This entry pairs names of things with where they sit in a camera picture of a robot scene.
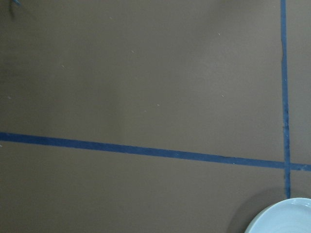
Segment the light blue plate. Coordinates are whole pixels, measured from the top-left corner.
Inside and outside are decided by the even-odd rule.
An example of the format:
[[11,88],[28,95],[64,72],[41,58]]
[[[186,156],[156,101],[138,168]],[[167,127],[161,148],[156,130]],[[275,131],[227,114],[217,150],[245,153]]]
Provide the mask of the light blue plate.
[[309,233],[311,200],[291,198],[259,212],[246,228],[246,233]]

